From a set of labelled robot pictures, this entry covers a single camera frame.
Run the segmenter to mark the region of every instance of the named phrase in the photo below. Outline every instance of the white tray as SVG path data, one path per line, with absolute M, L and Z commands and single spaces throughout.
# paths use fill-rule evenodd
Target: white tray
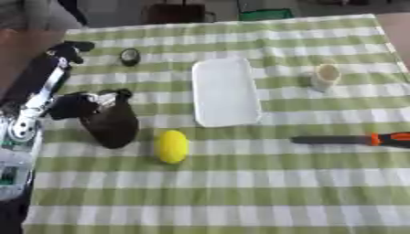
M 245 58 L 218 58 L 192 67 L 195 118 L 204 127 L 251 124 L 262 115 L 261 103 Z

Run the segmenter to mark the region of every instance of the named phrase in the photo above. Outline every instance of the knife blade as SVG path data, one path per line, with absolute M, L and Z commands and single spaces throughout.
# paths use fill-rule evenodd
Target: knife blade
M 410 148 L 410 132 L 369 135 L 306 135 L 291 138 L 295 144 L 366 144 Z

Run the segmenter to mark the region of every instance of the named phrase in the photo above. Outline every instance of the white stripe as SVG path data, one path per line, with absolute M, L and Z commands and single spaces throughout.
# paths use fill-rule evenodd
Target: white stripe
M 140 129 L 166 129 L 198 127 L 195 117 L 190 114 L 157 114 L 140 116 Z M 410 107 L 368 110 L 340 111 L 299 111 L 299 112 L 264 112 L 261 121 L 254 126 L 300 125 L 300 124 L 337 124 L 366 122 L 410 122 Z M 77 120 L 44 122 L 46 130 L 80 128 Z
M 263 218 L 248 219 L 251 215 Z M 30 206 L 26 224 L 240 227 L 246 223 L 247 227 L 409 227 L 409 219 L 410 206 Z
M 333 29 L 308 29 L 308 30 L 288 30 L 288 31 L 272 31 L 272 30 L 258 30 L 249 33 L 230 33 L 221 38 L 221 42 L 249 42 L 253 43 L 256 39 L 261 38 L 270 39 L 280 42 L 287 39 L 298 38 L 334 38 L 334 37 L 368 37 L 381 35 L 374 27 L 354 27 L 354 28 L 333 28 Z M 206 35 L 205 43 L 212 43 L 216 41 L 218 34 Z M 141 37 L 141 38 L 118 38 L 115 40 L 97 40 L 95 46 L 97 48 L 131 48 L 131 47 L 152 47 L 152 46 L 169 46 L 176 45 L 172 43 L 171 38 L 177 42 L 184 40 L 184 45 L 198 45 L 198 37 L 203 35 L 181 35 L 174 37 Z
M 410 168 L 36 173 L 36 189 L 323 186 L 410 186 Z
M 189 155 L 233 155 L 233 154 L 360 154 L 409 152 L 395 147 L 374 147 L 366 145 L 308 145 L 292 144 L 290 140 L 208 140 L 190 141 Z M 132 142 L 120 150 L 108 150 L 98 144 L 90 143 L 48 143 L 43 145 L 41 157 L 138 157 L 157 154 L 153 143 Z
M 372 63 L 372 64 L 339 64 L 343 74 L 363 74 L 383 73 L 388 81 L 392 73 L 402 73 L 401 68 L 394 63 Z M 253 68 L 252 73 L 255 79 L 274 79 L 277 76 L 297 77 L 307 76 L 314 70 L 313 66 L 287 67 L 271 66 L 266 68 Z M 177 80 L 191 80 L 190 71 L 161 71 L 161 72 L 136 72 L 136 73 L 105 73 L 105 74 L 81 74 L 69 78 L 65 85 L 76 86 L 84 84 L 116 84 L 116 83 L 137 83 L 145 81 L 170 82 Z
M 264 48 L 264 49 L 246 49 L 246 50 L 230 50 L 226 53 L 229 57 L 242 57 L 247 59 L 262 59 L 268 54 L 279 57 L 293 56 L 338 56 L 338 55 L 362 55 L 362 54 L 377 54 L 387 53 L 389 50 L 385 45 L 354 45 L 354 46 L 336 46 L 336 47 L 296 47 L 296 48 Z M 142 54 L 140 65 L 161 63 L 161 62 L 192 62 L 204 59 L 212 59 L 219 52 L 209 51 L 192 51 L 188 53 L 168 53 L 161 54 Z M 83 56 L 84 64 L 79 67 L 87 66 L 107 66 L 121 65 L 118 55 L 103 55 L 103 56 Z
M 407 83 L 392 84 L 362 84 L 362 85 L 338 85 L 323 94 L 309 88 L 284 87 L 270 90 L 257 90 L 260 101 L 291 100 L 291 99 L 348 99 L 348 98 L 383 98 L 403 97 L 410 95 L 410 85 Z M 193 103 L 192 91 L 178 92 L 135 92 L 129 101 L 131 104 L 147 103 Z

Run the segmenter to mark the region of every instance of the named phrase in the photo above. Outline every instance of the floor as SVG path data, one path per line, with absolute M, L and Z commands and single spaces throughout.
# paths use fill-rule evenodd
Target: floor
M 182 0 L 167 0 L 171 4 Z M 334 16 L 349 14 L 384 14 L 410 12 L 410 0 L 369 0 L 369 5 L 319 5 L 318 0 L 239 0 L 241 9 L 252 11 L 261 8 L 291 8 L 296 16 Z M 163 0 L 81 0 L 81 9 L 90 21 L 90 27 L 117 27 L 140 25 L 146 17 L 146 8 Z M 188 0 L 203 3 L 207 10 L 216 13 L 218 21 L 238 18 L 236 0 Z

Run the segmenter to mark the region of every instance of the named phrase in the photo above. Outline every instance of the cup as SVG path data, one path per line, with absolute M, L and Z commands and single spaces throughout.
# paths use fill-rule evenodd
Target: cup
M 341 77 L 341 72 L 333 64 L 321 64 L 315 67 L 310 80 L 312 88 L 316 91 L 325 92 L 336 85 Z

